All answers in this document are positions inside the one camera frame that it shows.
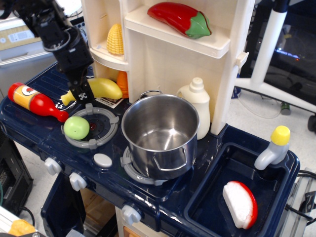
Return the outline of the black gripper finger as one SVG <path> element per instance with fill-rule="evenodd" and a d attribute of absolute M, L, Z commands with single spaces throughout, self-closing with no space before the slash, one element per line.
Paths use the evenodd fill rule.
<path fill-rule="evenodd" d="M 83 85 L 74 85 L 72 83 L 68 83 L 69 86 L 69 90 L 71 92 L 71 94 L 73 95 L 73 97 L 75 98 L 75 100 L 78 103 L 84 103 L 85 102 L 85 98 L 81 99 L 80 95 L 85 93 L 85 89 Z"/>
<path fill-rule="evenodd" d="M 80 100 L 93 100 L 94 95 L 88 80 L 84 80 L 80 85 Z"/>

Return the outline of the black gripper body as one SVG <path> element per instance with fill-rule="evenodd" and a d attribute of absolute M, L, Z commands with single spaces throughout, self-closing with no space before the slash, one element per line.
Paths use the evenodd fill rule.
<path fill-rule="evenodd" d="M 53 52 L 61 71 L 66 75 L 71 84 L 83 84 L 87 68 L 93 63 L 90 51 L 75 27 L 65 31 L 68 37 L 66 42 Z"/>

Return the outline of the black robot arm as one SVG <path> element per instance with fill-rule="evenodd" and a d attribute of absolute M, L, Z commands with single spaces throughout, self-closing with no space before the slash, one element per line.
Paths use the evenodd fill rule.
<path fill-rule="evenodd" d="M 14 13 L 41 39 L 44 50 L 54 55 L 60 72 L 69 80 L 69 90 L 77 102 L 94 99 L 86 77 L 92 56 L 79 29 L 71 25 L 56 1 L 2 0 L 0 8 L 1 19 Z"/>

